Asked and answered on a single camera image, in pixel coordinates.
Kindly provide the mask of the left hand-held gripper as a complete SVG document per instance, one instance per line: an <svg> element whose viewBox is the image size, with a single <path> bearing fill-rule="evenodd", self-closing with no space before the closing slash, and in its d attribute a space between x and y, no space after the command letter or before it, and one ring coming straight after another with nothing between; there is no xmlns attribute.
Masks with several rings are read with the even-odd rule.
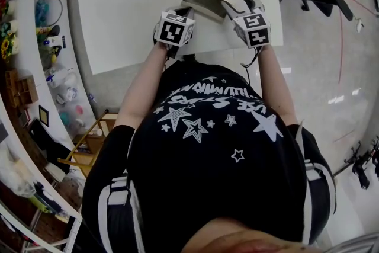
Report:
<svg viewBox="0 0 379 253"><path fill-rule="evenodd" d="M168 44L170 46L182 47L192 37L195 27L193 7L176 6L163 11L159 22L153 32L153 41Z"/></svg>

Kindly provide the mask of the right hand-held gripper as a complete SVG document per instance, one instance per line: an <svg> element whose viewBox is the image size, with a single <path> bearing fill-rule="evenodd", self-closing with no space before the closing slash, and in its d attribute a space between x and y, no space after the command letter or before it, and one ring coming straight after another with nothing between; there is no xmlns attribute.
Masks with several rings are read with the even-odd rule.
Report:
<svg viewBox="0 0 379 253"><path fill-rule="evenodd" d="M232 4L222 1L226 14L231 19L237 36L251 49L271 44L271 27L260 0L244 0L250 11L237 11Z"/></svg>

